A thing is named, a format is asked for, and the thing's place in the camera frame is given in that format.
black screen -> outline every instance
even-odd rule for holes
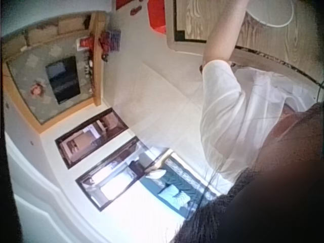
[[[59,104],[80,94],[75,56],[46,66],[46,73]]]

tiled floor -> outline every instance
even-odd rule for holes
[[[134,1],[110,19],[121,30],[120,52],[105,65],[104,98],[147,145],[175,150],[209,179],[212,170],[200,143],[203,105],[201,56],[170,50],[166,36],[149,26],[146,1]]]

wood grain surface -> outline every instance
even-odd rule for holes
[[[106,25],[106,14],[97,13],[95,16],[93,35],[95,37],[94,51],[93,51],[93,81],[92,90],[94,94],[95,105],[101,105],[101,83],[102,83],[102,72],[101,72],[101,54],[102,48],[99,43],[99,37],[104,31]]]
[[[207,40],[221,15],[226,0],[175,0],[177,30],[188,40]],[[322,39],[317,32],[313,7],[294,2],[292,22],[282,28],[265,27],[248,14],[237,45],[280,59],[306,73],[319,83],[323,80]]]

white wall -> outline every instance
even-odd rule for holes
[[[4,113],[5,131],[14,144],[35,169],[53,184],[58,185],[43,150],[39,134],[26,122],[7,95],[4,95]]]
[[[112,10],[112,0],[10,0],[1,9],[1,36],[60,15]]]
[[[91,227],[96,229],[108,241],[131,242],[125,234],[123,226],[116,224],[114,220],[109,219],[109,217],[99,212],[82,192],[75,180],[109,154],[113,153],[121,145],[133,138],[134,134],[130,130],[124,131],[122,134],[96,150],[96,152],[84,158],[70,170],[67,169],[55,144],[55,139],[71,131],[82,122],[85,122],[107,108],[108,107],[105,104],[98,107],[95,105],[87,106],[43,132],[41,134],[41,140],[49,164],[60,184],[60,187],[82,217],[85,218]]]
[[[13,192],[26,242],[108,243],[75,210],[61,189],[27,161],[7,134],[6,143]]]
[[[140,182],[136,182],[102,212],[97,210],[75,182],[79,176],[133,138],[135,134],[131,130],[112,139],[70,170],[61,158],[55,139],[108,107],[109,104],[98,107],[90,105],[42,133],[41,140],[50,166],[68,200],[91,227],[108,241],[169,242],[183,222],[183,217],[160,202]]]

person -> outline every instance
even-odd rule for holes
[[[323,242],[323,103],[287,77],[229,65],[250,0],[228,0],[203,56],[201,142],[235,182],[173,242]]]
[[[296,122],[295,112],[306,111],[315,103],[307,84],[283,75],[250,67],[233,73],[229,60],[248,3],[227,2],[202,61],[201,143],[207,162],[231,182],[255,163],[271,131],[272,139],[277,139]]]

